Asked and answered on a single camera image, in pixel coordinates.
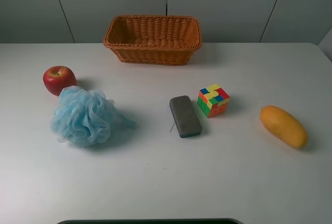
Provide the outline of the blue mesh bath loofah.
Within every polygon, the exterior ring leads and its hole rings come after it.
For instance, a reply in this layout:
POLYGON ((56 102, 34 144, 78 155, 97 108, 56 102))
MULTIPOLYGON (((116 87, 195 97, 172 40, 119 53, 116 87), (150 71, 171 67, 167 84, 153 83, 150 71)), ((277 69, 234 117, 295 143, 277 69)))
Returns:
POLYGON ((70 86, 59 95, 50 127, 60 142, 89 147, 104 144, 115 131, 135 125, 102 91, 70 86))

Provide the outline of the orange wicker basket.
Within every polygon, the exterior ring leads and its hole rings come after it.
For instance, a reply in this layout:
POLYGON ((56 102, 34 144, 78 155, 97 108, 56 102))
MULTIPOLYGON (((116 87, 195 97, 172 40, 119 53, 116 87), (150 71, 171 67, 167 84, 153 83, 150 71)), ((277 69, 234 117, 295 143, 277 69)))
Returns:
POLYGON ((202 45, 199 22, 188 16, 115 17, 103 44, 123 63, 180 66, 202 45))

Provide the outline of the grey blue whiteboard eraser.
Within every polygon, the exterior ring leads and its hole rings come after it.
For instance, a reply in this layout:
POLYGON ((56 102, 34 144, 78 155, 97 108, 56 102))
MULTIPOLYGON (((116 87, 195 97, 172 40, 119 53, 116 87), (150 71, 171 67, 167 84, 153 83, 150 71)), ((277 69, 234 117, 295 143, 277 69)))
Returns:
POLYGON ((178 96, 169 101, 172 116, 181 138, 200 135, 202 125, 187 95, 178 96))

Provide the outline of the red apple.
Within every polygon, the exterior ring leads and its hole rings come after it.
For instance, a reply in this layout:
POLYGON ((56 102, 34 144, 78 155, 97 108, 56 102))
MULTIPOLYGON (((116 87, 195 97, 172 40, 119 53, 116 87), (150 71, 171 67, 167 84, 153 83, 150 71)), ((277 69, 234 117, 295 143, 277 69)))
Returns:
POLYGON ((64 88, 76 86, 77 80, 73 71, 66 66, 53 66, 43 75, 46 89, 53 95, 59 96, 64 88))

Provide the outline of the multicolour puzzle cube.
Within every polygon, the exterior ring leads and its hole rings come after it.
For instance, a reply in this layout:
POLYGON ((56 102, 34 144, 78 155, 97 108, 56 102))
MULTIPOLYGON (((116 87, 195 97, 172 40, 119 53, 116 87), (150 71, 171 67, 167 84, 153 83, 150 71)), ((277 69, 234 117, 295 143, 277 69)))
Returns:
POLYGON ((215 83, 199 91, 197 104, 207 118, 212 118, 224 113, 229 101, 229 94, 215 83))

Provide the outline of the yellow mango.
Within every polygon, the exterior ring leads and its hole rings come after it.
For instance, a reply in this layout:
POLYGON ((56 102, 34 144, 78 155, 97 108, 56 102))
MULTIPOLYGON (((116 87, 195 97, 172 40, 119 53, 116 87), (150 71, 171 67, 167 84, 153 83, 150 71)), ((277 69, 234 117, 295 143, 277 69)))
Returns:
POLYGON ((308 142, 307 131, 301 122, 279 107, 263 107, 260 120, 267 131, 293 148, 301 149, 308 142))

